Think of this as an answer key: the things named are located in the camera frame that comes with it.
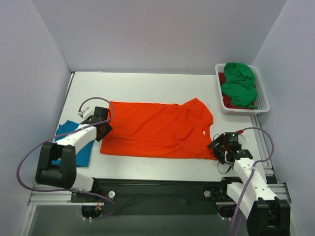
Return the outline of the orange t shirt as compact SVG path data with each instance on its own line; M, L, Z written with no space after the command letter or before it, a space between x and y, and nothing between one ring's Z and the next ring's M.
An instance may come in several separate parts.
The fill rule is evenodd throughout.
M102 140L106 155L215 160L207 146L214 118L199 99L182 105L113 102L112 131Z

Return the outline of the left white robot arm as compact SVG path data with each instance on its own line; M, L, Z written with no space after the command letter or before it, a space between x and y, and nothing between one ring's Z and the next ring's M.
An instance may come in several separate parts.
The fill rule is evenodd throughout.
M100 142L112 131L107 121L111 117L108 108L95 107L89 116L64 138L45 142L40 151L35 181L38 184L63 189L82 191L87 202L99 198L99 189L94 187L94 179L77 173L76 155L90 142Z

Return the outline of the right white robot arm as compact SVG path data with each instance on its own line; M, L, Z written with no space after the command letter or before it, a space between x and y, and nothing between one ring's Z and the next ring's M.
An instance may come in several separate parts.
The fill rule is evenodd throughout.
M288 236L290 234L290 204L280 199L256 169L258 161L243 149L239 135L243 131L215 135L208 148L221 164L236 172L239 180L218 188L224 201L236 203L234 213L242 212L250 236Z

